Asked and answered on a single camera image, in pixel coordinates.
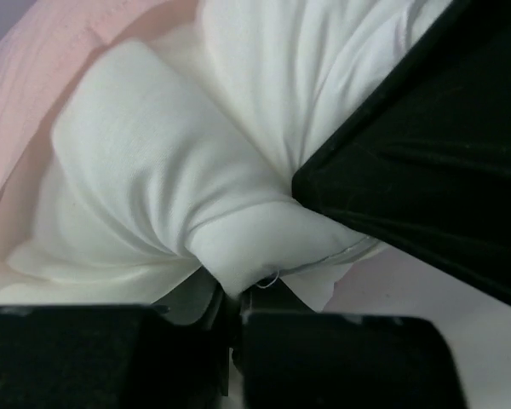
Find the blue and pink printed pillowcase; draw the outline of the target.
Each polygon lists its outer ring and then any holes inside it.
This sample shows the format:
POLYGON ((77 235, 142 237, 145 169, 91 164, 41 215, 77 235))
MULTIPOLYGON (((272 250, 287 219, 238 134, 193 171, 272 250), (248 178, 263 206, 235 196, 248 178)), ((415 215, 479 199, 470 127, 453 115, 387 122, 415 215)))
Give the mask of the blue and pink printed pillowcase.
POLYGON ((0 41, 0 303, 159 298, 155 268, 90 271, 35 246, 11 252, 30 233, 50 128, 83 73, 121 40, 152 39, 192 10, 190 1, 38 1, 0 41))

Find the white pillow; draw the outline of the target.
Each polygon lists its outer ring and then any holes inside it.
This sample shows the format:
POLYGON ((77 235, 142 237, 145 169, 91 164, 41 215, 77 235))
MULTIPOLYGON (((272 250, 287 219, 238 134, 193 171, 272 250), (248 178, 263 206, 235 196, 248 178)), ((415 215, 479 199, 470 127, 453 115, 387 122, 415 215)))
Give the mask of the white pillow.
POLYGON ((296 202, 293 175, 444 1, 206 1, 129 40, 55 120, 0 302, 155 302, 198 268, 237 296, 285 278, 314 307, 382 243, 296 202))

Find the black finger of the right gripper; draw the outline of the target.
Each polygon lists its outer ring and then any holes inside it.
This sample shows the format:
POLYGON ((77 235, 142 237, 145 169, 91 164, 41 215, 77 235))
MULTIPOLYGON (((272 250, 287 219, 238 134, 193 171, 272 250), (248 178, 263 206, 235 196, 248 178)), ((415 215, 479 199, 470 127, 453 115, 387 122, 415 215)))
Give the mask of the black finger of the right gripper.
POLYGON ((452 2, 292 193, 511 301, 511 1, 452 2))

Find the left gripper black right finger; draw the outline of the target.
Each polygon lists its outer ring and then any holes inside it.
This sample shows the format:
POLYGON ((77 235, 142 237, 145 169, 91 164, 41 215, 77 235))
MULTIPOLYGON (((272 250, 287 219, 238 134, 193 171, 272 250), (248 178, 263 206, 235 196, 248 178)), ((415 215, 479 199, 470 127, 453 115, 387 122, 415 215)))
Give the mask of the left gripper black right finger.
POLYGON ((316 313, 284 283, 240 299, 233 360, 247 408, 465 408, 451 350, 428 320, 316 313))

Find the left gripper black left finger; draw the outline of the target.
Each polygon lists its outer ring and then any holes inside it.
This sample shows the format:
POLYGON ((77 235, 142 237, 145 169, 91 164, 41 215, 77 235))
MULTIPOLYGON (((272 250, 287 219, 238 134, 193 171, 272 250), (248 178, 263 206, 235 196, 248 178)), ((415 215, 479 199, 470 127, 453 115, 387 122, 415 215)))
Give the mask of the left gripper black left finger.
POLYGON ((0 408, 215 408, 224 303, 0 306, 0 408))

